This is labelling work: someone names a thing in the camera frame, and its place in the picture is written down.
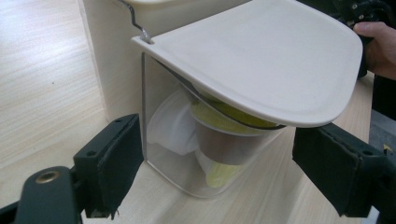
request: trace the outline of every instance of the plastic lid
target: plastic lid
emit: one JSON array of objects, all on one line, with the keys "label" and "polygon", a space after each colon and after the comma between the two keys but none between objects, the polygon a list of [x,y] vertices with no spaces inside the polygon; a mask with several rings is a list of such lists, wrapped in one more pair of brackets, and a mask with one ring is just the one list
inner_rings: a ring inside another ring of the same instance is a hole
[{"label": "plastic lid", "polygon": [[334,120],[361,63],[358,36],[290,0],[254,0],[152,38],[148,55],[226,104],[298,127]]}]

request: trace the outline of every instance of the wooden table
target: wooden table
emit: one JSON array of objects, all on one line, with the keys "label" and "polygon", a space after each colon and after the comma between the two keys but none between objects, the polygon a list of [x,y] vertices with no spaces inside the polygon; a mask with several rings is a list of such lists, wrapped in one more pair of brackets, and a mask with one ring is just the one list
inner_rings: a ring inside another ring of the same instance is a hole
[{"label": "wooden table", "polygon": [[[0,207],[24,180],[72,157],[107,125],[89,42],[76,1],[0,4]],[[367,141],[373,79],[357,82],[335,123]],[[339,218],[291,160],[288,128],[226,192],[202,200],[175,188],[144,162],[114,222],[360,223]]]}]

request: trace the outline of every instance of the clear container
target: clear container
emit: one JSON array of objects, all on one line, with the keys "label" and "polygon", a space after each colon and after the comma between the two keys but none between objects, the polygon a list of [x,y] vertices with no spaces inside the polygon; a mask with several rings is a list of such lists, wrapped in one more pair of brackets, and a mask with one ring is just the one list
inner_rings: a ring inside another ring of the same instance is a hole
[{"label": "clear container", "polygon": [[147,55],[143,71],[146,159],[193,196],[222,193],[283,130],[198,91]]}]

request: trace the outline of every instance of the black device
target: black device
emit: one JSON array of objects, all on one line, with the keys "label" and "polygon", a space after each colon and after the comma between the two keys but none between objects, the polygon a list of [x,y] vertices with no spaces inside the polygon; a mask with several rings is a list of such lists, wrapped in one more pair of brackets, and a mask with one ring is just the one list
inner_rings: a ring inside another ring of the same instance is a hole
[{"label": "black device", "polygon": [[[388,26],[396,28],[396,19],[393,8],[394,0],[297,0],[305,5],[315,8],[337,20],[349,28],[361,21],[383,21]],[[363,47],[372,38],[361,36]],[[367,75],[367,64],[363,53],[358,77]]]},{"label": "black device", "polygon": [[25,182],[21,199],[0,209],[0,223],[76,224],[114,217],[143,161],[139,117],[108,124],[75,156],[75,166],[51,167]]}]

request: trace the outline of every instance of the black clamp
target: black clamp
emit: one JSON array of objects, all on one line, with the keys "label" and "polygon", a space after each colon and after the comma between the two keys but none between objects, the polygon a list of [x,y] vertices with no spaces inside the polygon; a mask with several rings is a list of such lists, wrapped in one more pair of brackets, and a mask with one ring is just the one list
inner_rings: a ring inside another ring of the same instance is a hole
[{"label": "black clamp", "polygon": [[385,154],[334,124],[297,128],[293,160],[338,214],[396,223],[396,165]]},{"label": "black clamp", "polygon": [[143,161],[139,117],[116,119],[75,156],[75,166],[31,175],[21,199],[0,209],[0,223],[72,224],[115,216]]}]

